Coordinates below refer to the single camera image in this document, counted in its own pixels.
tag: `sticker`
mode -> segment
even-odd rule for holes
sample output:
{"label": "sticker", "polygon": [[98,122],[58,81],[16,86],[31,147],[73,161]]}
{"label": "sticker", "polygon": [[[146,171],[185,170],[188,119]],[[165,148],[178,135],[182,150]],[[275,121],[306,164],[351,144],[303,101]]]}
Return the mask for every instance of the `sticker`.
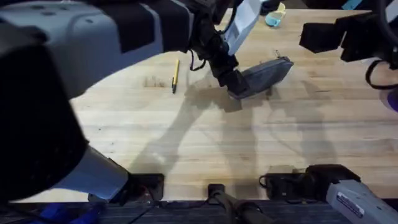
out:
{"label": "sticker", "polygon": [[362,0],[348,0],[341,8],[344,10],[354,10],[359,6],[359,4],[361,4],[361,2]]}
{"label": "sticker", "polygon": [[357,217],[362,218],[363,215],[365,214],[365,210],[363,210],[363,208],[361,208],[359,205],[352,202],[343,193],[338,192],[336,199],[337,199],[337,201],[342,203],[345,207],[347,207],[350,211],[352,211]]}

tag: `gray pouch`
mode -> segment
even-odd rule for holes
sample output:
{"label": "gray pouch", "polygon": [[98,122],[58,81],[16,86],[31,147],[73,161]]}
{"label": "gray pouch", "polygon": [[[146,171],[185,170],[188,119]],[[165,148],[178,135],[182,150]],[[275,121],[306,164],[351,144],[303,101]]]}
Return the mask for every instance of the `gray pouch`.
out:
{"label": "gray pouch", "polygon": [[278,57],[275,60],[253,66],[242,72],[242,76],[249,88],[239,95],[230,91],[228,93],[234,99],[241,100],[267,90],[272,85],[282,81],[293,64],[288,57]]}

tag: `yellow pen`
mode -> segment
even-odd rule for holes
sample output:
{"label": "yellow pen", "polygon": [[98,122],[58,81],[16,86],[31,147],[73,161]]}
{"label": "yellow pen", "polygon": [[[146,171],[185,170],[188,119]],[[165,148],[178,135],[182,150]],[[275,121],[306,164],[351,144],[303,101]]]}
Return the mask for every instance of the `yellow pen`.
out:
{"label": "yellow pen", "polygon": [[177,64],[176,64],[176,67],[175,67],[175,74],[174,74],[174,77],[173,77],[173,80],[172,80],[173,94],[175,94],[175,91],[176,91],[176,89],[177,89],[177,82],[178,82],[178,67],[179,67],[179,65],[180,65],[180,60],[177,59]]}

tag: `wooden table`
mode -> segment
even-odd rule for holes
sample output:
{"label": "wooden table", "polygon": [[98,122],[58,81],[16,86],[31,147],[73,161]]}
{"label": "wooden table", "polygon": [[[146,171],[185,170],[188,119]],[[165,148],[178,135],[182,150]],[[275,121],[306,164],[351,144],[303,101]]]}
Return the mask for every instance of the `wooden table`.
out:
{"label": "wooden table", "polygon": [[[260,175],[310,164],[343,164],[378,196],[398,197],[398,114],[365,83],[368,65],[342,62],[340,50],[315,55],[299,46],[305,22],[354,13],[287,10],[278,29],[260,18],[237,53],[240,68],[274,59],[275,50],[295,65],[272,91],[242,102],[219,88],[208,66],[190,72],[189,54],[169,53],[110,76],[72,103],[97,150],[131,172],[166,175],[167,200],[204,199],[210,183],[238,198],[266,198]],[[376,73],[398,82],[387,69]],[[84,200],[52,190],[25,201]]]}

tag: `cable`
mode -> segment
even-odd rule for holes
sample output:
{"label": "cable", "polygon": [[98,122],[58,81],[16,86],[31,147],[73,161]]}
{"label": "cable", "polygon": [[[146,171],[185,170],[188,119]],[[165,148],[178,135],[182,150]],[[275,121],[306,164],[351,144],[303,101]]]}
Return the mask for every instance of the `cable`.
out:
{"label": "cable", "polygon": [[141,217],[143,217],[146,213],[148,213],[149,211],[151,211],[152,209],[154,209],[156,207],[156,203],[155,203],[155,198],[154,195],[152,194],[152,192],[145,186],[141,185],[141,188],[143,188],[149,195],[150,195],[150,203],[152,204],[151,207],[145,209],[143,212],[141,212],[136,218],[133,218],[131,221],[129,221],[127,224],[132,224],[134,222],[136,222],[138,219],[140,219]]}
{"label": "cable", "polygon": [[136,222],[138,219],[140,219],[142,216],[144,216],[147,212],[151,211],[153,208],[155,208],[155,207],[151,206],[150,208],[147,208],[145,211],[141,212],[141,214],[139,214],[136,218],[129,221],[127,224],[132,224],[132,223]]}
{"label": "cable", "polygon": [[266,178],[266,176],[262,175],[262,176],[259,177],[259,185],[266,189],[267,188],[267,184],[265,182],[263,184],[262,181],[261,181],[263,178]]}
{"label": "cable", "polygon": [[191,57],[192,57],[191,66],[190,66],[189,69],[190,69],[191,71],[193,71],[193,72],[195,72],[195,71],[197,71],[197,70],[200,70],[200,69],[203,69],[203,67],[206,65],[206,60],[204,59],[203,63],[202,63],[199,67],[193,68],[193,61],[195,60],[195,58],[194,58],[194,56],[193,56],[193,51],[192,51],[192,49],[189,49],[189,51],[191,52]]}
{"label": "cable", "polygon": [[374,62],[372,62],[372,64],[370,64],[368,70],[365,73],[365,80],[366,82],[374,89],[376,90],[391,90],[391,89],[395,89],[398,88],[398,83],[397,84],[392,84],[392,85],[375,85],[372,83],[371,81],[371,75],[373,73],[373,70],[376,68],[376,66],[383,62],[383,60],[375,60]]}
{"label": "cable", "polygon": [[40,221],[40,222],[44,222],[44,223],[48,223],[48,224],[64,224],[64,223],[62,223],[62,222],[58,222],[58,221],[55,221],[55,220],[51,220],[51,219],[49,219],[49,218],[41,217],[40,215],[34,214],[34,213],[32,213],[32,212],[27,212],[27,211],[21,210],[21,209],[15,207],[15,206],[13,206],[13,205],[11,205],[11,204],[9,204],[9,203],[3,204],[2,206],[5,207],[5,208],[7,208],[7,209],[10,210],[10,211],[19,213],[20,215],[23,215],[23,216],[25,216],[25,217],[33,218],[33,219],[35,219],[35,220],[37,220],[37,221]]}
{"label": "cable", "polygon": [[231,27],[232,23],[235,20],[236,11],[238,10],[239,1],[238,0],[233,0],[233,1],[234,1],[234,5],[233,5],[233,9],[232,9],[231,18],[229,18],[229,22],[228,22],[227,26],[225,27],[225,29],[223,31],[221,31],[221,34],[225,34],[226,31]]}
{"label": "cable", "polygon": [[381,33],[384,36],[384,38],[386,38],[390,42],[391,45],[398,46],[398,37],[395,35],[394,31],[392,31],[391,26],[387,21],[386,0],[377,0],[376,2],[377,2],[376,13],[378,15],[378,23],[380,26]]}

